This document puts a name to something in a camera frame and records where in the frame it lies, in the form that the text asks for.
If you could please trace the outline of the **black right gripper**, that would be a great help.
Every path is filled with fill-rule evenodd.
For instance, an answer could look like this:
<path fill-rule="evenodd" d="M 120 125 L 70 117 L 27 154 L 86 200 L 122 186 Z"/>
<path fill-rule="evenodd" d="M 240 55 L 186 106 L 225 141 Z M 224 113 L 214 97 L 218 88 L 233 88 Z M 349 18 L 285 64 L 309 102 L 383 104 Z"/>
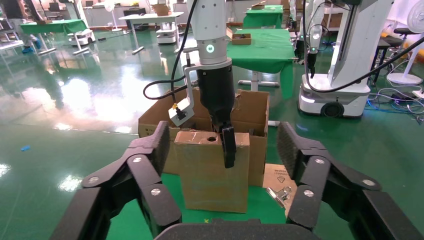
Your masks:
<path fill-rule="evenodd" d="M 200 102 L 208 110 L 213 130 L 220 133 L 224 166 L 230 169 L 235 165 L 237 152 L 235 131 L 231 125 L 231 111 L 235 102 L 233 66 L 198 69 L 196 73 Z"/>

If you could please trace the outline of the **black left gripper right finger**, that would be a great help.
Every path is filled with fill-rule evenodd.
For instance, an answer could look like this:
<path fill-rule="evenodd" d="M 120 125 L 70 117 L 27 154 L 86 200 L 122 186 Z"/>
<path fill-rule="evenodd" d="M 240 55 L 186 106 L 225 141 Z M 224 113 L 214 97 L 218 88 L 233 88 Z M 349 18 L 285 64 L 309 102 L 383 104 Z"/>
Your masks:
<path fill-rule="evenodd" d="M 297 190 L 287 221 L 312 231 L 322 203 L 348 223 L 356 240 L 421 240 L 423 235 L 374 178 L 336 160 L 288 122 L 277 128 L 277 151 Z"/>

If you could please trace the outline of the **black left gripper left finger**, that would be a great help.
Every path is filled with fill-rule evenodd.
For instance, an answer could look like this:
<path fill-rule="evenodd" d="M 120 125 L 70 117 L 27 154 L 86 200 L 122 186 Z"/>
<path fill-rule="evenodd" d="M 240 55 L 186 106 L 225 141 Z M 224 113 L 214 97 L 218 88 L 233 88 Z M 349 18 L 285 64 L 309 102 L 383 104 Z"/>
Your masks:
<path fill-rule="evenodd" d="M 153 134 L 132 140 L 118 160 L 82 180 L 50 239 L 104 240 L 111 219 L 133 200 L 153 238 L 181 223 L 182 213 L 161 179 L 169 148 L 167 121 L 160 121 Z"/>

